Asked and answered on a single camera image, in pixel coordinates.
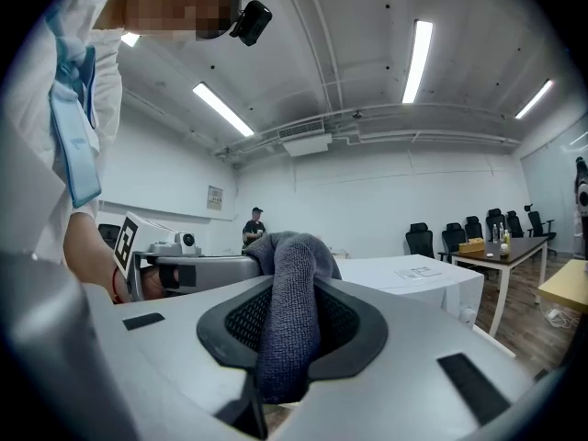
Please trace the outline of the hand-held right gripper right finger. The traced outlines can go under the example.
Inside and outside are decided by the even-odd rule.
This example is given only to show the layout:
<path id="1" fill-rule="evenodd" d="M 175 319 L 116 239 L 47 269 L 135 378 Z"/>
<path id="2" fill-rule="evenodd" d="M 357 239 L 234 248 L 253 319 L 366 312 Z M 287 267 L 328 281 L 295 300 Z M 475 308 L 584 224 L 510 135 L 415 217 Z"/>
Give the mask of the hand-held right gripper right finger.
<path id="1" fill-rule="evenodd" d="M 313 382 L 274 441 L 454 441 L 500 439 L 501 421 L 524 416 L 535 386 L 504 351 L 447 312 L 355 283 L 328 285 L 372 305 L 388 325 L 381 352 L 350 379 Z M 464 354 L 508 401 L 485 425 L 439 365 Z"/>

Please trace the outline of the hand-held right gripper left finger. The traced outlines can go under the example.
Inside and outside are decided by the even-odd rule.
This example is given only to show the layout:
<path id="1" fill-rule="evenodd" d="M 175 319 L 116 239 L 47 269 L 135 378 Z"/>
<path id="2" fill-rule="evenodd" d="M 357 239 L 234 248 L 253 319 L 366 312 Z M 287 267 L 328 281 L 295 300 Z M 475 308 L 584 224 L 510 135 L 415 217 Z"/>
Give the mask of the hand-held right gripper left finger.
<path id="1" fill-rule="evenodd" d="M 104 288 L 85 285 L 96 337 L 130 412 L 136 441 L 261 441 L 262 405 L 243 392 L 240 368 L 217 363 L 198 340 L 212 307 L 267 277 L 181 297 L 115 305 Z"/>

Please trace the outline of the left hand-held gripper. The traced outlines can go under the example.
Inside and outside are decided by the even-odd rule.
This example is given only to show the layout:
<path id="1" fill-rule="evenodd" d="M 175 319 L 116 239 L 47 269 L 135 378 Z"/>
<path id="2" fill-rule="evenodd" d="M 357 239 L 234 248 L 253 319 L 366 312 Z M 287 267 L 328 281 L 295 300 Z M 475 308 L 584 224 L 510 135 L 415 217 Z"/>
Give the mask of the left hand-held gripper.
<path id="1" fill-rule="evenodd" d="M 132 212 L 126 214 L 113 249 L 130 298 L 144 299 L 141 263 L 155 266 L 165 291 L 185 295 L 221 288 L 262 276 L 258 262 L 246 255 L 200 257 L 195 236 L 177 232 Z"/>

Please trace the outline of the dark grey wiping cloth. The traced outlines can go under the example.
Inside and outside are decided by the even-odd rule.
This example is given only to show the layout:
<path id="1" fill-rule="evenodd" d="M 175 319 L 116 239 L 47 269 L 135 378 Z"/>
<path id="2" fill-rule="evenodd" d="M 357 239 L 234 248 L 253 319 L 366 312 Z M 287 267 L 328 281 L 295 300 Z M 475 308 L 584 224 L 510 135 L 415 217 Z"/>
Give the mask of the dark grey wiping cloth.
<path id="1" fill-rule="evenodd" d="M 261 399 L 297 402 L 321 343 L 314 279 L 339 279 L 341 273 L 327 245 L 309 233 L 270 233 L 246 253 L 273 278 L 255 369 Z"/>

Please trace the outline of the person's left forearm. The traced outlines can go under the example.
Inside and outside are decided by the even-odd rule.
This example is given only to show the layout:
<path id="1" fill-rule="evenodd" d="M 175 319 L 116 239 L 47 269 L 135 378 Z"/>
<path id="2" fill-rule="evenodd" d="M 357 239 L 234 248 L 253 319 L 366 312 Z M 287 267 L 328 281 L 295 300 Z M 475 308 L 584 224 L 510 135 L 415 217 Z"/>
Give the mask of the person's left forearm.
<path id="1" fill-rule="evenodd" d="M 115 303 L 130 301 L 113 251 L 102 239 L 91 216 L 75 213 L 70 217 L 63 252 L 66 265 L 81 282 L 101 286 Z"/>

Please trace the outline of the person's left hand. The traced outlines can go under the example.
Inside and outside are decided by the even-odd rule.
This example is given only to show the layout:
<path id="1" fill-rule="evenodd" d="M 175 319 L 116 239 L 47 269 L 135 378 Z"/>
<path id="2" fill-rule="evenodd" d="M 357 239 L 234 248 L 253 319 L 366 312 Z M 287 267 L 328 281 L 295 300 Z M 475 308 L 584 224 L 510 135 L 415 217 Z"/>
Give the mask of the person's left hand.
<path id="1" fill-rule="evenodd" d="M 141 269 L 141 289 L 146 300 L 158 300 L 164 296 L 158 266 L 147 266 Z"/>

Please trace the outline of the row of black office chairs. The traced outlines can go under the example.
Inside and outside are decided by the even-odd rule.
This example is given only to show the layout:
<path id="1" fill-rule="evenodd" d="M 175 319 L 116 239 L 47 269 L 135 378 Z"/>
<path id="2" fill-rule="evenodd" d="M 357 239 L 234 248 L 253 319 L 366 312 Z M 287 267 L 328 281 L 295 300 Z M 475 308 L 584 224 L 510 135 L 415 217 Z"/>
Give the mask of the row of black office chairs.
<path id="1" fill-rule="evenodd" d="M 514 238 L 531 238 L 545 237 L 548 242 L 552 242 L 557 234 L 552 231 L 554 220 L 543 221 L 538 211 L 533 210 L 533 205 L 524 206 L 527 213 L 531 228 L 524 232 L 520 218 L 515 210 L 509 210 L 505 214 L 500 209 L 489 209 L 485 218 L 488 229 L 488 242 L 492 243 L 492 224 L 499 221 L 503 222 L 505 230 L 509 231 L 510 241 Z M 468 240 L 481 238 L 484 239 L 481 221 L 477 216 L 468 216 L 466 223 L 462 226 L 457 222 L 450 222 L 442 231 L 442 242 L 445 249 L 438 253 L 441 261 L 452 262 L 452 254 L 458 252 L 458 246 Z M 435 258 L 433 248 L 433 233 L 428 225 L 424 222 L 417 222 L 410 225 L 409 231 L 405 234 L 405 240 L 411 254 L 420 254 L 430 258 Z"/>

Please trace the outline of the dark brown table white legs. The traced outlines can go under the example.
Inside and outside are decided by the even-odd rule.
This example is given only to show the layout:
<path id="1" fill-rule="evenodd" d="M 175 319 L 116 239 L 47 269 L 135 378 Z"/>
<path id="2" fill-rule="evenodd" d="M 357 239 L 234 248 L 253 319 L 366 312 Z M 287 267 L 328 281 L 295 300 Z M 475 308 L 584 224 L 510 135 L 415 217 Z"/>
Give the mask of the dark brown table white legs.
<path id="1" fill-rule="evenodd" d="M 489 335 L 494 337 L 500 326 L 503 316 L 503 310 L 509 289 L 509 280 L 511 271 L 524 263 L 527 259 L 532 258 L 535 254 L 541 253 L 541 264 L 539 268 L 538 286 L 545 282 L 546 269 L 548 261 L 547 238 L 514 238 L 510 242 L 509 255 L 500 256 L 500 245 L 498 243 L 486 243 L 484 252 L 472 254 L 453 253 L 452 263 L 457 265 L 464 263 L 468 265 L 480 266 L 483 268 L 494 269 L 499 272 L 499 295 L 496 303 L 494 315 Z M 486 257 L 487 253 L 493 253 L 494 257 Z"/>

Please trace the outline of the white ceiling air conditioner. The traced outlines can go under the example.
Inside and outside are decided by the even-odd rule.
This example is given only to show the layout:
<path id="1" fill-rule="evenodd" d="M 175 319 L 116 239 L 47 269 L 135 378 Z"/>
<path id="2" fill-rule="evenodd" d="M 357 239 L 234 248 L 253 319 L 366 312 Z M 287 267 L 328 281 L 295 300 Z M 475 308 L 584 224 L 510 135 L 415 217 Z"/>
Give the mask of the white ceiling air conditioner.
<path id="1" fill-rule="evenodd" d="M 277 135 L 291 157 L 327 152 L 333 141 L 321 119 L 281 129 Z"/>

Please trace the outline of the yellow table black base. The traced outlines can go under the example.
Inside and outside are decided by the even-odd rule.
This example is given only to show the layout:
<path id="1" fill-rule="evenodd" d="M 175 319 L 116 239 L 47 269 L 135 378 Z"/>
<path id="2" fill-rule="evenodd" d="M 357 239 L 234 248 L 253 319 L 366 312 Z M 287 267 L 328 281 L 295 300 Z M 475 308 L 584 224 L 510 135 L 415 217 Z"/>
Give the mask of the yellow table black base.
<path id="1" fill-rule="evenodd" d="M 572 259 L 538 288 L 541 298 L 588 315 L 588 261 Z"/>

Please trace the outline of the light blue neck ribbon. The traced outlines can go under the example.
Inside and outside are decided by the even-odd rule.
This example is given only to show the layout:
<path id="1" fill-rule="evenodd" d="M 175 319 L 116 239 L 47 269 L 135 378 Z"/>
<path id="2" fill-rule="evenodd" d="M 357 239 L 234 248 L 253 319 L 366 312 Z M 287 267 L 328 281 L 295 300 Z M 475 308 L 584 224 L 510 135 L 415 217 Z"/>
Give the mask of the light blue neck ribbon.
<path id="1" fill-rule="evenodd" d="M 57 7 L 47 11 L 45 21 L 57 51 L 49 94 L 51 125 L 60 146 L 71 201 L 79 209 L 101 193 L 96 169 L 100 153 L 94 108 L 96 50 L 65 33 L 62 12 Z"/>

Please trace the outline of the white ceiling pipes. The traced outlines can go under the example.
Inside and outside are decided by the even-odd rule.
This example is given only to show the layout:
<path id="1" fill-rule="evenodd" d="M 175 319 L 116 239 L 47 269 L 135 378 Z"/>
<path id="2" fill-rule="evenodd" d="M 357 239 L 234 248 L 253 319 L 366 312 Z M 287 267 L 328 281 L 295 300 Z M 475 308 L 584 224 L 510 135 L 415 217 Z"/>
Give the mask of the white ceiling pipes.
<path id="1" fill-rule="evenodd" d="M 356 111 L 362 119 L 354 119 Z M 442 103 L 386 103 L 339 109 L 276 125 L 254 136 L 235 141 L 213 155 L 222 161 L 245 164 L 258 152 L 285 153 L 277 132 L 321 119 L 333 141 L 349 146 L 384 142 L 445 142 L 498 146 L 513 149 L 522 144 L 517 120 L 502 112 L 480 107 Z"/>

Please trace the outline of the person in white shirt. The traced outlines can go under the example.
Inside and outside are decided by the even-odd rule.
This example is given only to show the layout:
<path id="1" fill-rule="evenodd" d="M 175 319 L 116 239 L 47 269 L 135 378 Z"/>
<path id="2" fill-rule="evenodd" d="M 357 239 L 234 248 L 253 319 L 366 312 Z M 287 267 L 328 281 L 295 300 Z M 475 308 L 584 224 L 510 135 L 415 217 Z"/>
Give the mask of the person in white shirt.
<path id="1" fill-rule="evenodd" d="M 100 153 L 98 178 L 119 128 L 122 82 L 121 30 L 96 30 L 107 0 L 57 0 L 65 33 L 96 50 L 94 108 Z M 79 209 L 66 185 L 60 146 L 51 125 L 49 94 L 56 71 L 56 43 L 45 14 L 13 62 L 0 89 L 0 250 L 30 252 L 61 264 L 69 219 L 97 214 L 99 195 Z"/>

